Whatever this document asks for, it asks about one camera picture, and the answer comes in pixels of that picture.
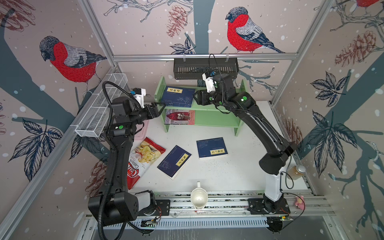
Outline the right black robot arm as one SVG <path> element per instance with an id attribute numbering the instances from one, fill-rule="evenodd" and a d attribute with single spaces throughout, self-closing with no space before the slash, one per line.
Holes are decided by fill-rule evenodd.
<path id="1" fill-rule="evenodd" d="M 206 90 L 199 90 L 194 94 L 198 105 L 214 105 L 215 108 L 224 107 L 244 122 L 258 137 L 267 153 L 259 161 L 261 169 L 266 175 L 266 189 L 264 196 L 276 203 L 282 197 L 280 174 L 284 170 L 287 160 L 294 153 L 297 146 L 289 143 L 269 123 L 261 112 L 256 101 L 247 92 L 238 91 L 228 74 L 210 76 L 202 74 Z"/>

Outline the pink red illustrated book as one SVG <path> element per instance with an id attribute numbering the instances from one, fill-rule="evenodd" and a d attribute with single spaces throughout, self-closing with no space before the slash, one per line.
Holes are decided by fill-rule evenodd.
<path id="1" fill-rule="evenodd" d="M 168 109 L 165 114 L 165 125 L 194 125 L 195 111 Z"/>

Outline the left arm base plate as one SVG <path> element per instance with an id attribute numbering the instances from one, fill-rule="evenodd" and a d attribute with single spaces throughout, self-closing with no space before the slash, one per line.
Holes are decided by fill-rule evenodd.
<path id="1" fill-rule="evenodd" d="M 143 216 L 169 216 L 171 209 L 171 201 L 170 200 L 156 200 L 156 207 L 151 210 L 146 210 L 143 212 Z"/>

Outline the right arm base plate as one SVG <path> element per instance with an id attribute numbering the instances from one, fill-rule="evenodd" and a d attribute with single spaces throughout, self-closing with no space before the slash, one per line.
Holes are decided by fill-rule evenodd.
<path id="1" fill-rule="evenodd" d="M 248 199 L 248 208 L 247 210 L 251 215 L 267 215 L 267 214 L 277 214 L 277 215 L 290 215 L 291 211 L 289 209 L 288 202 L 285 198 L 280 198 L 277 202 L 273 202 L 270 199 Z"/>

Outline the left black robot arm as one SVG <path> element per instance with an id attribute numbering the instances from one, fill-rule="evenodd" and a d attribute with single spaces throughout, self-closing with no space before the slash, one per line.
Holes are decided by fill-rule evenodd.
<path id="1" fill-rule="evenodd" d="M 137 125 L 159 117 L 163 109 L 159 109 L 157 103 L 141 106 L 132 97 L 118 97 L 109 102 L 109 107 L 110 120 L 104 137 L 110 146 L 111 156 L 103 185 L 88 203 L 100 229 L 134 221 L 139 213 L 151 214 L 157 207 L 152 191 L 135 195 L 128 192 L 127 171 L 134 137 L 138 133 Z"/>

